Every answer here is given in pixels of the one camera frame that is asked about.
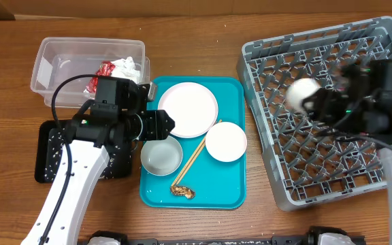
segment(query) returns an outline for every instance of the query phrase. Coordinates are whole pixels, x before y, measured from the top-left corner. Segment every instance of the clear plastic container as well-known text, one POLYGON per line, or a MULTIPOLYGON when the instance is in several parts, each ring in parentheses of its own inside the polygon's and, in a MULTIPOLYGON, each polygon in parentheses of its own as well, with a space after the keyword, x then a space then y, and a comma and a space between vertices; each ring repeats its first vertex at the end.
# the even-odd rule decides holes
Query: clear plastic container
MULTIPOLYGON (((144 43, 136 40, 47 37, 42 41, 31 77, 31 90, 39 93, 50 106, 59 84, 68 78, 95 74, 102 61, 115 61, 131 56, 140 71, 140 83, 149 82, 149 59, 144 43)), ((60 108, 78 108, 94 93, 85 93, 90 78, 81 78, 65 85, 56 99, 60 108)))

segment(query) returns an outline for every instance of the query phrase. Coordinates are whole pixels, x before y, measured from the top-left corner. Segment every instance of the small white dish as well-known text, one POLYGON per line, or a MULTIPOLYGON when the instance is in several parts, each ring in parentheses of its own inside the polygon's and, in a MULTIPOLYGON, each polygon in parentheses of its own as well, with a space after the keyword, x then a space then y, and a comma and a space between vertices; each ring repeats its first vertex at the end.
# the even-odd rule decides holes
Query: small white dish
POLYGON ((160 98, 159 110, 165 110, 175 121, 172 135, 192 138, 206 133, 218 115, 216 97, 194 82, 182 82, 169 88, 160 98))
POLYGON ((182 147, 172 136, 153 140, 143 145, 140 160, 146 171, 156 176, 175 172, 182 162, 182 147))
POLYGON ((220 122, 207 133, 205 146, 208 153, 218 161, 232 162, 246 152, 248 140, 238 125, 232 122, 220 122))

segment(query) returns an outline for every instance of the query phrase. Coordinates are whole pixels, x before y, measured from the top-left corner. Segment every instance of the wood grain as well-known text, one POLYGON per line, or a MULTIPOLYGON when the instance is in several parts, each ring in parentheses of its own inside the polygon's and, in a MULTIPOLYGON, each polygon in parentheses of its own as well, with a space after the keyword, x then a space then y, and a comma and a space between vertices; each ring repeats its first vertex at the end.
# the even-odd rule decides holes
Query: wood grain
POLYGON ((392 11, 387 0, 0 0, 15 16, 78 18, 392 11))
MULTIPOLYGON (((50 108, 29 83, 45 37, 139 39, 146 44, 151 78, 167 75, 237 77, 246 42, 392 13, 275 14, 201 18, 123 18, 0 22, 0 244, 19 244, 42 208, 50 185, 34 181, 40 124, 50 108)), ((73 110, 59 110, 61 118, 73 110)), ((376 191, 297 212, 276 207, 261 158, 255 122, 246 111, 247 198, 237 210, 149 208, 139 198, 140 162, 131 177, 101 181, 88 206, 80 238, 96 230, 160 240, 270 238, 302 234, 310 225, 340 227, 388 244, 387 192, 376 191)))

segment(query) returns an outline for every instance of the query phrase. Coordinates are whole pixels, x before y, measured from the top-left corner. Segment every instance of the plastic bin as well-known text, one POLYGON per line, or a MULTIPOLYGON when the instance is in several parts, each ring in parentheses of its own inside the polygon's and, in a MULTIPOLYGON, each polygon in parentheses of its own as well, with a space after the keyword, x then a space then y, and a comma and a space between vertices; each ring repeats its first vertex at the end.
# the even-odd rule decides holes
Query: plastic bin
POLYGON ((284 106, 294 80, 331 87, 340 65, 392 59, 392 17, 381 17, 244 44, 237 71, 263 147, 276 204, 285 211, 385 188, 371 143, 314 137, 323 125, 284 106))
MULTIPOLYGON (((31 90, 39 93, 50 106, 52 94, 64 80, 81 75, 94 74, 102 61, 114 61, 133 57, 140 71, 140 83, 149 82, 149 60, 141 41, 86 38, 47 37, 42 41, 31 77, 31 90)), ((84 93, 90 78, 82 78, 65 85, 56 99, 60 108, 78 108, 94 93, 84 93)))

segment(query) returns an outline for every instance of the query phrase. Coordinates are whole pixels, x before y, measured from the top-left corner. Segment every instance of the wooden chopsticks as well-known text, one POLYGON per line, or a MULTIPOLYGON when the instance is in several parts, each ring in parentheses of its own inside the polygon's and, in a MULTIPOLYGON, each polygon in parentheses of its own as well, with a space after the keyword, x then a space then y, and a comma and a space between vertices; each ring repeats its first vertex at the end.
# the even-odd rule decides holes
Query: wooden chopsticks
POLYGON ((201 143, 197 146, 196 150, 193 152, 185 166, 181 169, 181 172, 176 176, 175 181, 171 184, 171 186, 176 186, 180 184, 182 178, 187 174, 187 171, 190 169, 191 165, 195 162, 196 158, 199 156, 199 154, 202 152, 203 148, 205 147, 205 138, 206 135, 203 137, 201 143))

